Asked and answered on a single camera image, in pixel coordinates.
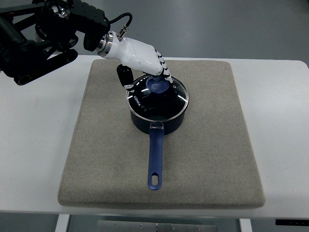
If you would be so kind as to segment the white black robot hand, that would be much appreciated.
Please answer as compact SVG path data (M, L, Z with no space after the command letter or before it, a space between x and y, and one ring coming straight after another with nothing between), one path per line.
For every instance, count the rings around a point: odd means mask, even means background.
M146 86L151 92L163 93L171 83L171 74L163 56L151 45L109 31L96 48L105 59L117 59L123 66L149 74Z

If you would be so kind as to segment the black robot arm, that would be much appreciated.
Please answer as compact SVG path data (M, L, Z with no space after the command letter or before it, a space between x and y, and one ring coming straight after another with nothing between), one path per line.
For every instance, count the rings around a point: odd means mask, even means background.
M101 9L80 0L34 0L0 10L0 69L19 85L32 82L78 57L76 32L84 33L84 49L107 50L111 24L131 13L108 20Z

